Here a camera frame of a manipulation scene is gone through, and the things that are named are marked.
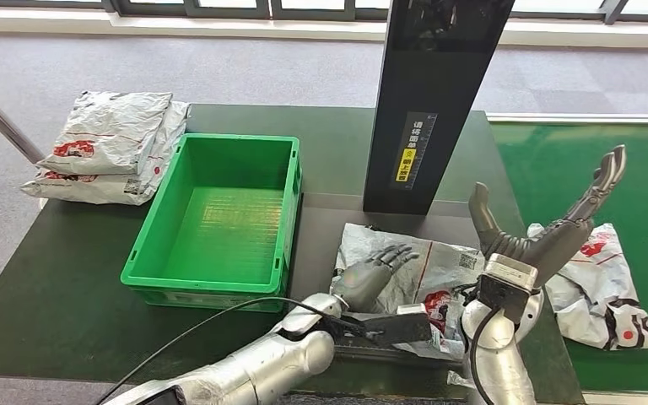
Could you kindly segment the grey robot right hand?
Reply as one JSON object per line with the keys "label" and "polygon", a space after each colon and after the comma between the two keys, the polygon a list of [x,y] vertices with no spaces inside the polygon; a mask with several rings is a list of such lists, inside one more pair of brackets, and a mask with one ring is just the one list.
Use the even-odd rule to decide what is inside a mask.
{"label": "grey robot right hand", "polygon": [[541,288],[588,241],[594,214],[622,179],[627,165],[626,147],[604,154],[593,181],[567,213],[534,236],[521,237],[503,231],[489,209],[489,189],[477,182],[468,199],[469,212],[478,234],[480,251],[489,259],[499,254],[537,269],[534,284]]}

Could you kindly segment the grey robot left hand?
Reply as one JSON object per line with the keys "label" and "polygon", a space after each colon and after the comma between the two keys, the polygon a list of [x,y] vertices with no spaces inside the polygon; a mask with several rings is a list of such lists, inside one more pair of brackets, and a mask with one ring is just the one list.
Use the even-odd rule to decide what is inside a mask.
{"label": "grey robot left hand", "polygon": [[372,252],[363,261],[347,267],[333,282],[330,292],[350,312],[383,313],[378,296],[393,275],[406,263],[419,258],[411,245],[395,244]]}

